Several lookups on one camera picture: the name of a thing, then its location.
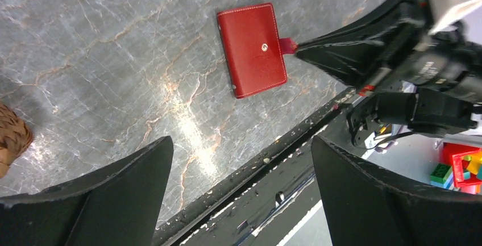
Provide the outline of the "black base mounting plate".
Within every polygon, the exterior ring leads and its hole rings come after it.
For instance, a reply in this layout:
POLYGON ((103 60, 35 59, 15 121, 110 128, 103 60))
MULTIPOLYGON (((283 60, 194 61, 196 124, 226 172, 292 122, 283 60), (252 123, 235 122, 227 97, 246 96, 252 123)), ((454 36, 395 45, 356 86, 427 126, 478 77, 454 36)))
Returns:
POLYGON ((351 145, 346 89, 201 195, 155 232, 153 245, 275 245, 319 201, 310 142, 351 145))

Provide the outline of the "red leather card holder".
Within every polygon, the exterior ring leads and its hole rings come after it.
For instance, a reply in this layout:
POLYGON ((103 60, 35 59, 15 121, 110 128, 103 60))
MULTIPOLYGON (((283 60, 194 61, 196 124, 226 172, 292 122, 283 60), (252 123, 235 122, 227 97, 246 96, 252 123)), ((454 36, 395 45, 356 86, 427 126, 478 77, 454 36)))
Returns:
POLYGON ((235 98, 287 82, 284 55, 294 54, 297 44, 279 36, 273 4, 220 11, 217 22, 235 98))

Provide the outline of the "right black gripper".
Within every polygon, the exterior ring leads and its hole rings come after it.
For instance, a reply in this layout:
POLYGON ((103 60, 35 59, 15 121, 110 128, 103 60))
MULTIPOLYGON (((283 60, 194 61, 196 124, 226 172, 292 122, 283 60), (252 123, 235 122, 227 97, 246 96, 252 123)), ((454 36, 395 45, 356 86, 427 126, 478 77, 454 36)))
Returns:
POLYGON ((481 44, 467 40, 457 27, 428 36, 413 50, 425 22, 420 0, 386 0, 351 24, 300 43, 294 55, 347 86, 364 86, 361 95, 405 81, 481 103, 481 44), (368 84, 384 66, 391 68, 388 73, 368 84))

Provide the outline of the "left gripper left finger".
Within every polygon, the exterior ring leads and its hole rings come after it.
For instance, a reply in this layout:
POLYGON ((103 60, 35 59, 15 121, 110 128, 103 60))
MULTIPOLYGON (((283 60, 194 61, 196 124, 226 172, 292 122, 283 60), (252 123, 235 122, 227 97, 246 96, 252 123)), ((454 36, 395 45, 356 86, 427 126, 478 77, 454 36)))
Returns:
POLYGON ((36 194, 1 198, 2 245, 150 245, 173 160, 161 137, 36 194))

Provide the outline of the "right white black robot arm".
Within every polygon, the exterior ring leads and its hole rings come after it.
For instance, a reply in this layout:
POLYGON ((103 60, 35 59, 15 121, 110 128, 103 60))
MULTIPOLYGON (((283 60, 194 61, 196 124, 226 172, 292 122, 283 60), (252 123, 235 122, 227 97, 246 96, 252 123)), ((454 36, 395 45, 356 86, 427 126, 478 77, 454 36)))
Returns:
POLYGON ((295 56, 322 69, 363 101, 347 115, 353 145, 374 124, 444 137, 475 129, 481 113, 481 45, 453 30, 430 34, 431 0, 386 0, 362 18, 300 43, 295 56))

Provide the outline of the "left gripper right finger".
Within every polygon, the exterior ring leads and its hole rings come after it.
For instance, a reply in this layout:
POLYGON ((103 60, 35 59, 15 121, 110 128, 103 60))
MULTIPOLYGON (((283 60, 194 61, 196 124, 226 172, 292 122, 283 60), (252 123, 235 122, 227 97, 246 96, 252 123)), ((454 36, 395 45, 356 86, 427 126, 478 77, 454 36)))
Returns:
POLYGON ((481 196, 391 172, 316 136, 315 176, 334 245, 480 245, 481 196))

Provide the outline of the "brown woven divided basket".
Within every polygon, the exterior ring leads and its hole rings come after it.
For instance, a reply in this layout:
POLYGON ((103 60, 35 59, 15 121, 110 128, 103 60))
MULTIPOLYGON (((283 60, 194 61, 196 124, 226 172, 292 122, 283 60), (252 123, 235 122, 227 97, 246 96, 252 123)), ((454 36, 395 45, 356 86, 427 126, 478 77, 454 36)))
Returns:
POLYGON ((1 103, 1 178, 34 139, 32 130, 16 113, 1 103))

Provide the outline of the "colourful toy block pile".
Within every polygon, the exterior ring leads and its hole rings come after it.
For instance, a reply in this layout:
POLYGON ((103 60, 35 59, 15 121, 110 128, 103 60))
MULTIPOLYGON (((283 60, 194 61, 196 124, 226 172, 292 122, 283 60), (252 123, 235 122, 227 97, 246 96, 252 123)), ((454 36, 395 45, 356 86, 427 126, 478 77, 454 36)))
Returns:
POLYGON ((448 190, 481 194, 481 148, 442 143, 439 163, 430 174, 429 183, 448 190))

